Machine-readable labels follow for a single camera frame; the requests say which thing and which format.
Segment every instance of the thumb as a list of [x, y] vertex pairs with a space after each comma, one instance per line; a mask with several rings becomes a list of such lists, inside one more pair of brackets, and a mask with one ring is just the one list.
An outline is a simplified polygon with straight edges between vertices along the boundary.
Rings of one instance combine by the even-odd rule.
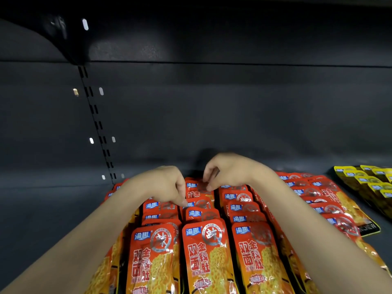
[[224, 185], [222, 172], [219, 172], [218, 175], [213, 178], [207, 185], [207, 191], [213, 191], [220, 186]]
[[182, 207], [188, 206], [188, 201], [178, 193], [177, 196], [172, 200], [172, 202], [178, 206], [182, 206]]

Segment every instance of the fingernail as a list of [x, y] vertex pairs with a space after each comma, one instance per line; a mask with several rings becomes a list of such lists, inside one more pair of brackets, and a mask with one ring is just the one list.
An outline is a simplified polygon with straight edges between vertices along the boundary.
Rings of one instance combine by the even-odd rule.
[[186, 199], [184, 199], [183, 202], [181, 202], [181, 206], [182, 207], [187, 207], [188, 206], [188, 201]]

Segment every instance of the forearm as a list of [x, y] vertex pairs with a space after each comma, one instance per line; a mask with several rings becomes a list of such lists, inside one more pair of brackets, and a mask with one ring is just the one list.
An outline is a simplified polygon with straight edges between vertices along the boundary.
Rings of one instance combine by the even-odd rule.
[[322, 293], [390, 291], [390, 277], [271, 169], [257, 166], [250, 185], [262, 197]]
[[139, 176], [127, 181], [1, 293], [84, 293], [105, 254], [146, 200], [142, 190]]

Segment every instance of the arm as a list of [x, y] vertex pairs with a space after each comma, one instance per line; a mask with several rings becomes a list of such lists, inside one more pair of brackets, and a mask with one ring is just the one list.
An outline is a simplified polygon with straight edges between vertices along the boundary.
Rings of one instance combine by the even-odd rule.
[[159, 167], [126, 181], [1, 294], [84, 293], [132, 214], [151, 196], [186, 206], [185, 181], [180, 171], [173, 166]]
[[388, 274], [267, 166], [235, 154], [218, 154], [207, 164], [203, 180], [209, 181], [209, 190], [225, 184], [252, 186], [322, 293], [390, 293]]

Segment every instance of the hand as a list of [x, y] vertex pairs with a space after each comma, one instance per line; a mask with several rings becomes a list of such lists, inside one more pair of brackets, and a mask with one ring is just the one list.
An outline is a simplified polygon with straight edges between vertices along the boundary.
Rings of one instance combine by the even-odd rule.
[[233, 154], [220, 153], [205, 166], [203, 181], [209, 182], [207, 190], [215, 190], [221, 185], [239, 186], [250, 184], [257, 167], [266, 167], [252, 159]]
[[170, 201], [179, 206], [187, 206], [185, 180], [177, 167], [161, 166], [141, 173], [130, 181], [134, 179], [140, 180], [140, 188], [144, 190], [146, 198], [153, 197], [159, 202]]

